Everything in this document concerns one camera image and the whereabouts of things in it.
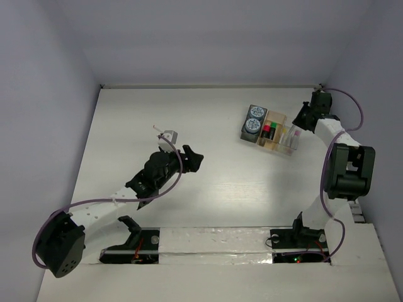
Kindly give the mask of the blue white round jar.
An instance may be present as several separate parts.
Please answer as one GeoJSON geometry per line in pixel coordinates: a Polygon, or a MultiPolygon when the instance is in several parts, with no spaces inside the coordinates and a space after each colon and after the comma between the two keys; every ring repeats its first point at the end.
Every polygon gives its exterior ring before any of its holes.
{"type": "Polygon", "coordinates": [[[250,106],[248,111],[248,117],[257,120],[262,120],[265,117],[266,109],[260,106],[250,106]]]}

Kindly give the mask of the clear plastic bin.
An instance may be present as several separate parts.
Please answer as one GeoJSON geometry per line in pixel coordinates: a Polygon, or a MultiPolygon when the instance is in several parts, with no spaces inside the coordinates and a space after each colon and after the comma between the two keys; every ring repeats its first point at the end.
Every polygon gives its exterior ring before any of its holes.
{"type": "Polygon", "coordinates": [[[276,150],[279,153],[291,156],[298,149],[301,132],[302,130],[295,125],[291,127],[284,126],[276,150]]]}

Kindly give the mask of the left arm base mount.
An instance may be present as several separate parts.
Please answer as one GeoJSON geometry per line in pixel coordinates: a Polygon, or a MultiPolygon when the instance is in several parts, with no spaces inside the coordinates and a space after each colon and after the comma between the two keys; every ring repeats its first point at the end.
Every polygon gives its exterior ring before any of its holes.
{"type": "Polygon", "coordinates": [[[126,241],[103,249],[99,256],[102,264],[158,264],[159,228],[142,228],[129,216],[121,216],[118,221],[129,231],[126,241]]]}

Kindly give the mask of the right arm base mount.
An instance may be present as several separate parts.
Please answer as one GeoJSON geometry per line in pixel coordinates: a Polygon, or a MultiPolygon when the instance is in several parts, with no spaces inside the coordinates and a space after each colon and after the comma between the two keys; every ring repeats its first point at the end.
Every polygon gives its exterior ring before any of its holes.
{"type": "Polygon", "coordinates": [[[294,219],[291,228],[272,228],[265,244],[275,251],[276,261],[330,261],[324,229],[305,226],[302,212],[294,219]]]}

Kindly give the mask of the pink cap marker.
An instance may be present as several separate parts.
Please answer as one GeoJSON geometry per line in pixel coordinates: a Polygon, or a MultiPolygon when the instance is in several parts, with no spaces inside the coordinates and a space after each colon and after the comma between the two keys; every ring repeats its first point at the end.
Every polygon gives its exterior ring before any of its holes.
{"type": "Polygon", "coordinates": [[[299,136],[300,136],[300,131],[299,131],[299,130],[296,130],[296,131],[294,132],[294,134],[293,134],[291,140],[290,140],[290,148],[292,148],[292,149],[294,149],[294,150],[297,149],[299,136]]]}

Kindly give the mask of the silver taped strip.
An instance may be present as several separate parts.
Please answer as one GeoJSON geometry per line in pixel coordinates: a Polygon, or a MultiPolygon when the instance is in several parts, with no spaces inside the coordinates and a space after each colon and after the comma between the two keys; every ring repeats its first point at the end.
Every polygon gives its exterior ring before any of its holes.
{"type": "Polygon", "coordinates": [[[159,263],[164,265],[272,264],[267,227],[162,228],[159,263]]]}

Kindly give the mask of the dark grey plastic bin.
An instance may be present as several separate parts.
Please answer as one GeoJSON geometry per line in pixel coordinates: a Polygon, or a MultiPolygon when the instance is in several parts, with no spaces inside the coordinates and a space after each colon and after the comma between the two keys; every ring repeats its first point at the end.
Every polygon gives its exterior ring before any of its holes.
{"type": "Polygon", "coordinates": [[[261,133],[261,130],[262,130],[262,127],[263,127],[263,124],[264,124],[264,121],[265,121],[266,114],[267,114],[268,110],[266,109],[265,117],[262,120],[259,120],[261,122],[261,129],[260,129],[259,133],[256,133],[256,134],[247,133],[245,131],[245,129],[244,129],[244,124],[245,124],[246,120],[249,119],[248,111],[247,111],[247,115],[246,115],[246,118],[244,120],[243,126],[241,128],[241,136],[240,136],[240,138],[242,140],[245,140],[245,141],[248,141],[248,142],[256,143],[258,141],[259,136],[260,136],[260,133],[261,133]]]}

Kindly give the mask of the yellow end marker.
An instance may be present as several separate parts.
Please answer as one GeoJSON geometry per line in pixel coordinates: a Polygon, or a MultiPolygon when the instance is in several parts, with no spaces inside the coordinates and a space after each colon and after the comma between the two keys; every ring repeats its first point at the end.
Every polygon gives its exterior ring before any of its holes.
{"type": "Polygon", "coordinates": [[[288,132],[287,128],[286,128],[286,127],[283,127],[279,144],[283,144],[283,143],[284,143],[285,137],[286,137],[286,135],[287,135],[287,132],[288,132]]]}

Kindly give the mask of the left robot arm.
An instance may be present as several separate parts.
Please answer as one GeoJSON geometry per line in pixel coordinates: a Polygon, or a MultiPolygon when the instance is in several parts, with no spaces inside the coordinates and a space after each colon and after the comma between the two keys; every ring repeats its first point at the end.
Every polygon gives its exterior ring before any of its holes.
{"type": "Polygon", "coordinates": [[[129,212],[134,203],[142,209],[165,193],[161,190],[172,178],[179,180],[197,172],[204,156],[189,145],[181,150],[171,145],[150,155],[144,167],[110,198],[90,199],[54,211],[38,231],[32,248],[34,264],[49,270],[54,277],[71,273],[89,252],[93,235],[106,227],[124,224],[118,232],[120,244],[99,249],[102,264],[158,264],[158,228],[142,228],[129,212]]]}

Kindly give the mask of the black green highlighter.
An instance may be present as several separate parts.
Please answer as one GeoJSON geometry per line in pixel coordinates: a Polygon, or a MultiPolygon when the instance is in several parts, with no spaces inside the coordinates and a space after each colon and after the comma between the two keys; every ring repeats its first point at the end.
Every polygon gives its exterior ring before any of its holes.
{"type": "Polygon", "coordinates": [[[275,137],[275,132],[276,132],[276,128],[272,128],[271,125],[270,125],[270,135],[269,135],[269,137],[268,137],[270,140],[273,140],[273,139],[274,139],[274,137],[275,137]]]}

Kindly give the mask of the orange cap marker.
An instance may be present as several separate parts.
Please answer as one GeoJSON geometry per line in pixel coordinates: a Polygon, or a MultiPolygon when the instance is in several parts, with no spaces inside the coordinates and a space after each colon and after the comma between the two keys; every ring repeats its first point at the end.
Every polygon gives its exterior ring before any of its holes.
{"type": "Polygon", "coordinates": [[[158,131],[159,133],[163,133],[164,130],[161,130],[160,128],[158,128],[156,125],[153,125],[153,129],[155,129],[156,131],[158,131]]]}

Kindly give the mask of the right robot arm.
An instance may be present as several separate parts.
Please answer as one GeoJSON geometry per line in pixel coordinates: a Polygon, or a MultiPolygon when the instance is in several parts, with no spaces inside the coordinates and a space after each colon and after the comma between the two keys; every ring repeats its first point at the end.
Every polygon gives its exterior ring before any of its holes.
{"type": "Polygon", "coordinates": [[[352,129],[343,128],[340,119],[331,114],[331,92],[335,88],[319,88],[311,100],[304,102],[292,124],[312,132],[327,147],[315,201],[293,222],[291,242],[303,247],[312,238],[324,233],[325,225],[347,201],[354,201],[369,193],[375,163],[375,149],[357,142],[350,133],[363,124],[363,110],[357,100],[348,96],[358,107],[360,123],[352,129]]]}

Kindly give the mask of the black pink highlighter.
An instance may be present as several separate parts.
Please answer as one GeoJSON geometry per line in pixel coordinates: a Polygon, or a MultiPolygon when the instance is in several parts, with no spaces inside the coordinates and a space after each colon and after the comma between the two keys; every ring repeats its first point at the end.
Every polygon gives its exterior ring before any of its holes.
{"type": "Polygon", "coordinates": [[[263,129],[262,129],[262,132],[261,132],[261,138],[268,138],[269,137],[269,135],[270,135],[270,130],[269,131],[264,131],[263,129]]]}

